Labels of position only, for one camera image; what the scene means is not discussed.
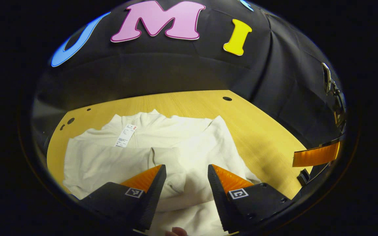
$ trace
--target letter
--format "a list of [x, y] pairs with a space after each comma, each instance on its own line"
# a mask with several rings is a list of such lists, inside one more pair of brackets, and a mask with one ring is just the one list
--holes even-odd
[[165, 34], [176, 39], [199, 39], [196, 31], [198, 16], [205, 6], [199, 3], [184, 1], [177, 3], [164, 11], [157, 1], [147, 1], [133, 4], [126, 9], [130, 10], [120, 27], [120, 30], [111, 37], [112, 42], [123, 42], [136, 39], [141, 35], [137, 30], [141, 19], [150, 36], [156, 36], [162, 28], [173, 20], [173, 25]]
[[240, 0], [240, 3], [242, 3], [245, 7], [247, 7], [249, 10], [254, 11], [251, 7], [250, 4], [247, 3], [245, 0]]
[[57, 51], [54, 53], [53, 57], [52, 57], [52, 62], [51, 62], [51, 66], [52, 67], [56, 67], [56, 66], [59, 66], [60, 64], [64, 63], [66, 60], [68, 60], [69, 58], [71, 58], [76, 52], [78, 52], [82, 46], [84, 46], [84, 44], [87, 42], [88, 38], [90, 38], [90, 35], [91, 33], [93, 33], [93, 30], [94, 28], [96, 27], [97, 23], [99, 23], [99, 21], [109, 15], [110, 12], [107, 12], [106, 14], [100, 16], [99, 18], [96, 18], [95, 20], [93, 20], [92, 22], [90, 22], [86, 27], [85, 29], [83, 30], [83, 32], [81, 33], [80, 37], [78, 38], [77, 42], [72, 45], [72, 47], [70, 47], [68, 50], [64, 50], [65, 49], [65, 46], [66, 44], [68, 43], [69, 39], [71, 37], [69, 37], [69, 39], [67, 39], [58, 49]]
[[223, 45], [223, 48], [227, 52], [236, 54], [237, 56], [243, 55], [243, 44], [246, 40], [247, 34], [252, 32], [252, 28], [246, 25], [243, 21], [233, 19], [234, 31], [228, 43]]

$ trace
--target black backdrop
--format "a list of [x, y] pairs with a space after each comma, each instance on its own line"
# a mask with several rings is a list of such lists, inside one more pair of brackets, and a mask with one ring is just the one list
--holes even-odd
[[[98, 222], [71, 214], [35, 178], [18, 142], [15, 109], [20, 93], [33, 96], [49, 55], [70, 33], [118, 4], [0, 3], [0, 235], [103, 231]], [[378, 5], [258, 4], [300, 28], [325, 52], [363, 111], [356, 157], [339, 184], [274, 234], [378, 235]]]
[[[176, 40], [165, 30], [152, 37], [111, 43], [130, 1], [111, 9], [72, 58], [57, 67], [48, 65], [39, 78], [37, 98], [60, 111], [32, 119], [34, 136], [45, 153], [49, 137], [67, 110], [106, 101], [175, 91], [229, 89], [270, 115], [306, 148], [338, 137], [333, 96], [324, 92], [321, 63], [343, 91], [336, 71], [324, 54], [300, 30], [283, 19], [252, 5], [249, 11], [238, 0], [196, 2], [206, 6], [198, 17], [197, 40]], [[169, 9], [179, 0], [160, 0]], [[252, 27], [236, 56], [222, 49], [237, 18]], [[66, 44], [74, 45], [84, 30]]]

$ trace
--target wooden table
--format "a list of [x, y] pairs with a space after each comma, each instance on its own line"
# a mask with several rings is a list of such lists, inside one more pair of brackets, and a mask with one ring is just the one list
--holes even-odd
[[[230, 97], [232, 101], [224, 100], [223, 97]], [[292, 162], [294, 151], [304, 150], [305, 147], [266, 113], [229, 90], [132, 97], [67, 112], [58, 124], [48, 148], [48, 169], [54, 180], [69, 193], [62, 184], [69, 138], [74, 138], [89, 128], [101, 129], [114, 114], [135, 115], [153, 109], [167, 117], [178, 115], [214, 119], [220, 115], [251, 172], [290, 199], [300, 190], [297, 176], [303, 167], [292, 167]]]

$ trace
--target black fabric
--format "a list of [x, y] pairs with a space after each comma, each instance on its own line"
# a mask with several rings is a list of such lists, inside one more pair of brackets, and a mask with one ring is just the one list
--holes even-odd
[[38, 118], [34, 118], [31, 123], [31, 132], [33, 138], [36, 141], [40, 151], [46, 156], [49, 148], [49, 142], [51, 140], [54, 130], [62, 120], [66, 112], [46, 115]]
[[271, 51], [266, 70], [252, 103], [267, 112], [306, 147], [316, 147], [337, 137], [332, 107], [335, 100], [324, 92], [321, 63], [328, 65], [332, 78], [340, 84], [324, 54], [290, 24], [268, 15]]
[[[129, 12], [126, 7], [139, 2], [143, 1], [113, 9], [74, 56], [58, 67], [48, 65], [37, 98], [72, 110], [147, 94], [230, 89], [280, 122], [305, 146], [336, 138], [334, 99], [324, 93], [322, 62], [342, 86], [325, 55], [291, 24], [258, 6], [252, 12], [239, 1], [195, 0], [206, 6], [198, 17], [199, 39], [167, 37], [165, 30], [172, 21], [158, 35], [149, 36], [140, 21], [139, 38], [111, 42]], [[158, 2], [167, 10], [180, 1]], [[252, 28], [242, 56], [222, 48], [234, 30], [233, 19]], [[67, 48], [83, 28], [73, 34]]]

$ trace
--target white t-shirt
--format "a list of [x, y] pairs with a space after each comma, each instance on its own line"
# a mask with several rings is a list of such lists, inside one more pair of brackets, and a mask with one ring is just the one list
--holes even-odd
[[[127, 124], [137, 126], [135, 133], [127, 147], [115, 147]], [[209, 164], [220, 166], [254, 184], [261, 182], [239, 156], [222, 117], [211, 120], [174, 115], [167, 118], [153, 110], [132, 116], [114, 115], [101, 130], [89, 129], [70, 139], [63, 184], [82, 199], [106, 182], [119, 184], [159, 164], [166, 165], [167, 178], [153, 221], [160, 215], [162, 219], [170, 218], [168, 223], [187, 220], [191, 225], [191, 222], [201, 224], [201, 220], [204, 227], [195, 226], [197, 233], [190, 232], [195, 235], [204, 234], [207, 228], [213, 227], [213, 222], [219, 222], [207, 177]], [[200, 217], [198, 219], [187, 215], [187, 212], [198, 212], [201, 208], [204, 213], [212, 211], [216, 215], [207, 214], [212, 217], [208, 218], [198, 213], [195, 214]], [[174, 219], [176, 214], [180, 215], [179, 219]]]

